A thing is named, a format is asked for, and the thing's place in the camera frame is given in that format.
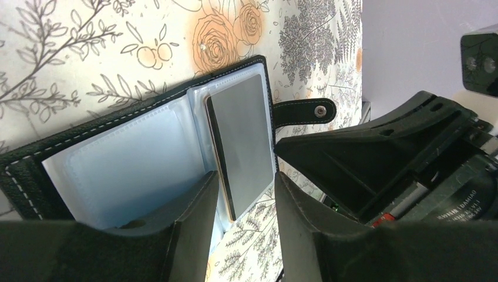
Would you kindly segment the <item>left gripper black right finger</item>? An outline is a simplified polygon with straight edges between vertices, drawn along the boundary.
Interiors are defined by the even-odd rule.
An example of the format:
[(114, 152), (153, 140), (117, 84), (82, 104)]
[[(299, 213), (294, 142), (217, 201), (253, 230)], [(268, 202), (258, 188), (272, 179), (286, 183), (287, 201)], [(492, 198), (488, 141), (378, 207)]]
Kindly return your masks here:
[(275, 175), (285, 281), (496, 281), (497, 222), (359, 224)]

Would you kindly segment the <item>grey metallic card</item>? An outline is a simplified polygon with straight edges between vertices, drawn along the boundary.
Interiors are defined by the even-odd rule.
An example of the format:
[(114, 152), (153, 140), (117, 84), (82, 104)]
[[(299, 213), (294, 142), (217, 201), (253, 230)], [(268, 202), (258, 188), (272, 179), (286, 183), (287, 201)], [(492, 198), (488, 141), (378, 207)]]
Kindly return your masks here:
[(273, 181), (267, 108), (260, 74), (235, 81), (205, 99), (230, 221), (241, 217)]

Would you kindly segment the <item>black card holder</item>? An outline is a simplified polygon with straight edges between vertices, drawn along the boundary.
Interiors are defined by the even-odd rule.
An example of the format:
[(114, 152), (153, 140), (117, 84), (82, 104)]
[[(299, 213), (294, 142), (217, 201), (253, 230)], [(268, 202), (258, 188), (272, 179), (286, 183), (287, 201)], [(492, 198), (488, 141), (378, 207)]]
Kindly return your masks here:
[(328, 98), (274, 103), (267, 62), (258, 55), (3, 154), (1, 190), (24, 219), (76, 220), (109, 229), (180, 197), (215, 170), (220, 177), (215, 226), (227, 229), (234, 221), (224, 201), (205, 99), (256, 74), (268, 99), (275, 174), (275, 131), (328, 123), (337, 107)]

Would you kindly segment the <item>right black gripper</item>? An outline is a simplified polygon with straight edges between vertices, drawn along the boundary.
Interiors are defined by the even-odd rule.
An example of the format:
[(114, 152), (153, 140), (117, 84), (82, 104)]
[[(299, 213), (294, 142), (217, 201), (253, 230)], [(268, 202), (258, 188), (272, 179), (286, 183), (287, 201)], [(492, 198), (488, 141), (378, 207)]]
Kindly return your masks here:
[(496, 215), (495, 141), (474, 111), (420, 91), (368, 123), (285, 137), (275, 153), (359, 223), (469, 221)]

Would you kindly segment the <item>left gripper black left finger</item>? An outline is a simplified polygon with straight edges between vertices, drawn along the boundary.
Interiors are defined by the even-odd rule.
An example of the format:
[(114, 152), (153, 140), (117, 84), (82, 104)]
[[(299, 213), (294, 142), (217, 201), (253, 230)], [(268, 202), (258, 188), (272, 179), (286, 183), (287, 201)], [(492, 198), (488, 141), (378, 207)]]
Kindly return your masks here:
[(3, 221), (2, 281), (204, 281), (218, 173), (120, 228)]

